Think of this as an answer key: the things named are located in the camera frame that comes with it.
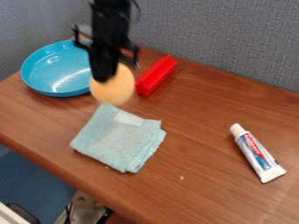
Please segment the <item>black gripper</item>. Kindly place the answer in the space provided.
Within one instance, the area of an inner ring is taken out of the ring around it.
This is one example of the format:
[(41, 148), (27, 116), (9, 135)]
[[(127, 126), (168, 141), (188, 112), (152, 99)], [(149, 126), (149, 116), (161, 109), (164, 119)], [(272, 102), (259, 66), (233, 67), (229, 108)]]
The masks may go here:
[(116, 74), (123, 60), (139, 66), (137, 44), (128, 37), (131, 9), (136, 0), (91, 0), (91, 25), (75, 24), (75, 44), (88, 52), (92, 77), (104, 82)]

